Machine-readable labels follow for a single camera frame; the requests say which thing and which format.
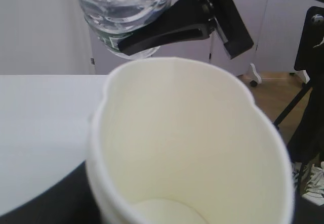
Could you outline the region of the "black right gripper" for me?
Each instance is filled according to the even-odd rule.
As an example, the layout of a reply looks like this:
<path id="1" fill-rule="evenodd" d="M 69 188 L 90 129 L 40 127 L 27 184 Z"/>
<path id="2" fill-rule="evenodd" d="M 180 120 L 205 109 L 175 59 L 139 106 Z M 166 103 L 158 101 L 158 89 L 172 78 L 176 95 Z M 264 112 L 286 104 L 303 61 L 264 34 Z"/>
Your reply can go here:
<path id="1" fill-rule="evenodd" d="M 130 56 L 166 44 L 204 40 L 213 30 L 231 59 L 254 45 L 233 0 L 178 0 L 155 21 L 119 42 L 118 48 Z"/>

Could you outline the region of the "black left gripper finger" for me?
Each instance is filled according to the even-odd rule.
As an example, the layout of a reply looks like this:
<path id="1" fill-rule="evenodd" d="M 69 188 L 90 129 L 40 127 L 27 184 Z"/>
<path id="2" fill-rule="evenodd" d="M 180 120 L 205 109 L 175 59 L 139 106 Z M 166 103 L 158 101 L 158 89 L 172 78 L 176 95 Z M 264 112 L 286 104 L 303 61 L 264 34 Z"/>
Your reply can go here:
<path id="1" fill-rule="evenodd" d="M 1 215 L 1 223 L 101 223 L 85 163 L 42 194 Z"/>

